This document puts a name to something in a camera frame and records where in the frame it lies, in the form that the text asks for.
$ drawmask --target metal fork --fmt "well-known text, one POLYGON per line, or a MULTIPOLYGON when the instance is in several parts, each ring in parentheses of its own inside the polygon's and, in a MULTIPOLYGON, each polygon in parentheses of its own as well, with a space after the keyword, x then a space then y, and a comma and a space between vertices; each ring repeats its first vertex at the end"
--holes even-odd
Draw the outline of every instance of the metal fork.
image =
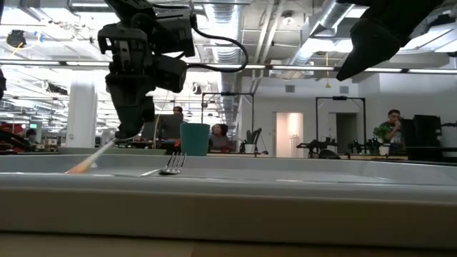
POLYGON ((165 167, 158 170, 148 171, 141 174, 140 176, 149 176, 153 173, 159 172, 160 175, 177 175, 181 173, 181 169, 186 162, 187 153, 182 155, 181 153, 173 153, 170 156, 169 161, 166 163, 165 167))

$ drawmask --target doorway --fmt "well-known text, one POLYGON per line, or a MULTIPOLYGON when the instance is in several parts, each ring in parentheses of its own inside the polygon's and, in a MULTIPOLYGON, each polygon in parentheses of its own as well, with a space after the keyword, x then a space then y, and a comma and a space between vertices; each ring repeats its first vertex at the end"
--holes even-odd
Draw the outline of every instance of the doorway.
POLYGON ((357 114, 336 114, 336 150, 348 153, 348 145, 357 139, 357 114))
POLYGON ((296 146, 303 141, 303 114, 276 113, 276 157, 302 158, 296 146))

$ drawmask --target ventilation duct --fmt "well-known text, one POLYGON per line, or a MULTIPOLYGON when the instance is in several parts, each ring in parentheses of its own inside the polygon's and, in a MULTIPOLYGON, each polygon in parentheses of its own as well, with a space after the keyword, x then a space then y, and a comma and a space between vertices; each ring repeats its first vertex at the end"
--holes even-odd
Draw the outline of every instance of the ventilation duct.
MULTIPOLYGON (((314 54, 314 52, 311 51, 313 42, 308 40, 311 36, 315 36, 324 31, 329 31, 330 36, 336 34, 337 26, 354 7, 353 4, 340 4, 337 1, 338 0, 326 0, 323 3, 322 10, 316 16, 306 19, 301 35, 303 45, 288 60, 288 65, 303 66, 308 63, 309 59, 314 54)), ((303 74, 297 74, 297 71, 286 71, 278 77, 283 79, 298 79, 303 78, 303 74)))
MULTIPOLYGON (((238 39, 240 32, 241 6, 238 4, 205 4, 206 16, 210 24, 215 24, 211 33, 217 36, 225 36, 231 39, 238 39)), ((215 45, 230 46, 227 41, 213 41, 215 45)), ((240 49, 233 47, 213 48, 214 61, 221 64, 237 64, 240 62, 240 49)), ((234 92, 236 85, 236 74, 219 74, 218 85, 220 92, 234 92)), ((235 110, 233 97, 223 97, 222 105, 228 125, 235 121, 235 110)))

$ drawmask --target teal cup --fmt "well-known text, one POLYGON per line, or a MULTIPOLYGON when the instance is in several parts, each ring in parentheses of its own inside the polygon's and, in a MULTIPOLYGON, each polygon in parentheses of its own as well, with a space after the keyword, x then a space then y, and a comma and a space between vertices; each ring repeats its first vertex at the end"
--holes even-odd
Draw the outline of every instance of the teal cup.
POLYGON ((209 146, 208 124, 181 124, 181 152, 188 156, 206 156, 209 146))

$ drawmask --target black metal frame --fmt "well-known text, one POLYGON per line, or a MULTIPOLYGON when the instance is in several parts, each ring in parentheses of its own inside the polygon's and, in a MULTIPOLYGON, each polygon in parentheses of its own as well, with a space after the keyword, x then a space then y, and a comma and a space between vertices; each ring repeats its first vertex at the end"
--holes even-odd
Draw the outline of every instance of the black metal frame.
POLYGON ((319 140, 319 112, 318 102, 319 99, 330 99, 333 101, 347 101, 347 100, 361 100, 363 104, 363 144, 366 145, 366 99, 365 97, 345 97, 345 96, 333 96, 333 97, 316 97, 316 139, 319 140))
POLYGON ((222 92, 222 93, 201 93, 201 123, 203 123, 203 111, 205 104, 205 96, 251 96, 252 98, 252 122, 251 122, 251 131, 254 131, 254 94, 253 93, 231 93, 231 92, 222 92))

